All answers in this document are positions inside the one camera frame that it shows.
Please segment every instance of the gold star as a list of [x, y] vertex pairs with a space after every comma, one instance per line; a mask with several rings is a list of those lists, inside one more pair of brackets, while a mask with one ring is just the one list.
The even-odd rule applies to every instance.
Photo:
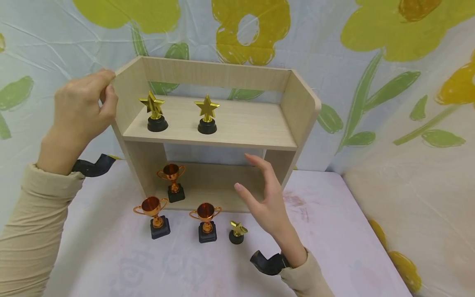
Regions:
[[213, 120], [211, 117], [215, 117], [214, 110], [219, 107], [219, 104], [211, 102], [209, 95], [206, 95], [205, 100], [203, 102], [195, 101], [195, 104], [198, 105], [199, 108], [201, 108], [200, 115], [204, 115], [203, 121], [206, 123], [209, 123]]
[[147, 113], [152, 112], [151, 119], [158, 120], [161, 117], [163, 114], [161, 105], [165, 103], [164, 100], [155, 98], [151, 91], [149, 91], [148, 98], [140, 98], [139, 100], [147, 106]]
[[243, 236], [244, 234], [247, 233], [247, 229], [244, 228], [241, 223], [236, 223], [235, 221], [231, 221], [231, 226], [233, 226], [233, 233], [234, 236], [239, 237]]

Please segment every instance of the wall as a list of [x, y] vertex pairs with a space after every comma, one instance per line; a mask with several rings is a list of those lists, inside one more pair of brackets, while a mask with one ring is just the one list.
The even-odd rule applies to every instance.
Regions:
[[[344, 174], [415, 294], [473, 295], [474, 15], [473, 0], [4, 0], [0, 225], [66, 81], [136, 55], [295, 68], [324, 103], [297, 167]], [[279, 98], [151, 86], [159, 95]], [[242, 150], [167, 152], [244, 162]], [[121, 154], [110, 130], [82, 158], [100, 153]]]

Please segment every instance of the beige sleeve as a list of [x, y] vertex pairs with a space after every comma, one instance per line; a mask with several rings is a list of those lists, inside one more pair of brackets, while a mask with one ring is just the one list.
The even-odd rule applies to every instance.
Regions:
[[59, 250], [67, 207], [84, 175], [28, 165], [20, 197], [0, 238], [0, 297], [43, 295]]
[[317, 259], [308, 250], [307, 261], [302, 266], [285, 268], [280, 277], [298, 297], [334, 297], [323, 278]]

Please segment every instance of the hand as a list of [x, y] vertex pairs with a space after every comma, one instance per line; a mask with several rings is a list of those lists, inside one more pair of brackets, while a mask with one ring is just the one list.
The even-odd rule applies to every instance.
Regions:
[[287, 216], [282, 187], [274, 169], [269, 162], [258, 156], [246, 154], [246, 158], [264, 175], [264, 200], [262, 203], [258, 202], [249, 190], [239, 183], [234, 185], [234, 189], [262, 229], [277, 242], [289, 264], [294, 268], [299, 267], [307, 261], [307, 251]]
[[54, 122], [43, 138], [37, 167], [67, 175], [86, 146], [115, 119], [118, 97], [111, 70], [73, 79], [55, 94]]

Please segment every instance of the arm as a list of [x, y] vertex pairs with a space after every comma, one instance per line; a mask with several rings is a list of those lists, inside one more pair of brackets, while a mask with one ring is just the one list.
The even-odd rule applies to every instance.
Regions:
[[[0, 237], [0, 297], [43, 294], [67, 207], [84, 181], [71, 169], [114, 118], [117, 96], [108, 86], [114, 76], [101, 70], [69, 82], [55, 94], [54, 124], [41, 142], [38, 162], [25, 170], [19, 199]], [[104, 105], [99, 107], [101, 92]]]
[[282, 270], [282, 280], [299, 297], [333, 297], [317, 260], [302, 245], [297, 231], [287, 216], [282, 189], [272, 165], [257, 156], [246, 155], [246, 158], [259, 167], [264, 175], [266, 182], [264, 201], [259, 203], [239, 183], [236, 183], [234, 188], [262, 229], [274, 238], [282, 254], [287, 258], [291, 268]]

